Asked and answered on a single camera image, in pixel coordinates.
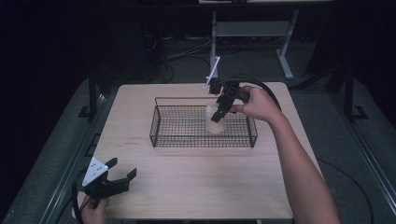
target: hand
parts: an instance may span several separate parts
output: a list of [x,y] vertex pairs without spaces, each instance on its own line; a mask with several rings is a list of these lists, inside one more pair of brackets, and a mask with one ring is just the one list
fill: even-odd
[[262,88],[244,86],[242,91],[250,94],[250,99],[245,105],[233,105],[230,112],[241,112],[254,119],[271,122],[283,114],[271,96]]
[[81,217],[84,224],[105,224],[107,220],[106,207],[109,206],[110,199],[101,199],[96,208],[90,196],[86,195],[84,206],[81,211]]

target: wire basket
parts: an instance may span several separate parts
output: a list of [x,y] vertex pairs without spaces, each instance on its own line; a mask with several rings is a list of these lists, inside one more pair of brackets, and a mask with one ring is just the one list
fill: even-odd
[[149,135],[154,147],[254,147],[256,143],[258,135],[253,118],[228,113],[225,130],[213,134],[205,127],[206,105],[158,105],[159,99],[188,99],[191,104],[204,98],[155,98]]

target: black wire basket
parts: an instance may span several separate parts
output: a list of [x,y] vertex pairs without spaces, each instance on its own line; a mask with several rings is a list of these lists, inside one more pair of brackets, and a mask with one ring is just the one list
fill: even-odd
[[189,104],[197,99],[216,101],[216,98],[155,98],[149,135],[154,147],[254,147],[256,143],[258,135],[253,118],[227,113],[225,130],[213,134],[205,126],[206,105],[158,105],[159,99],[187,99]]

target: person's arm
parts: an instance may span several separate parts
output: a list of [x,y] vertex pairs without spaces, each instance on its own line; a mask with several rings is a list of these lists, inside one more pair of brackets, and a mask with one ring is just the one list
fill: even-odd
[[108,198],[101,199],[99,204],[94,207],[93,201],[89,196],[85,196],[81,208],[81,217],[84,224],[106,224],[106,207],[109,205]]
[[270,125],[295,222],[340,223],[329,188],[300,144],[289,120],[264,90],[249,86],[242,89],[250,94],[249,102],[233,105],[231,111],[245,113]]

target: wooden table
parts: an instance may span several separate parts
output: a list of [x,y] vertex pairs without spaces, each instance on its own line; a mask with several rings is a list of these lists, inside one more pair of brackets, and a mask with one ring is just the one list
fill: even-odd
[[[276,95],[305,150],[318,166],[289,91],[266,83]],[[94,157],[117,157],[109,180],[137,168],[130,190],[111,198],[110,218],[260,219],[292,218],[276,142],[256,120],[252,147],[153,147],[149,132],[155,97],[210,97],[204,84],[127,85],[119,89]]]

